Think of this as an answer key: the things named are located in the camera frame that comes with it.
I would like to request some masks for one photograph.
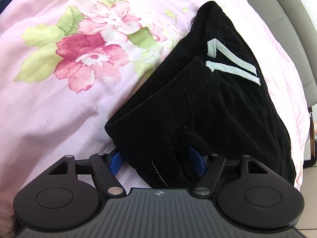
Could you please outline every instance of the bed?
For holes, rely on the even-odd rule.
[[[13,234],[15,194],[52,163],[65,154],[86,159],[113,150],[104,124],[188,33],[198,8],[207,1],[13,0],[9,4],[0,15],[0,236]],[[300,189],[310,126],[307,106],[317,102],[312,41],[307,34],[302,38],[294,23],[294,37],[301,46],[283,43],[285,38],[277,35],[280,29],[265,17],[274,15],[264,10],[272,6],[257,8],[256,0],[214,1],[259,62],[291,137],[294,186]],[[107,24],[116,30],[109,32]],[[148,187],[127,163],[117,178],[127,192],[131,187]]]

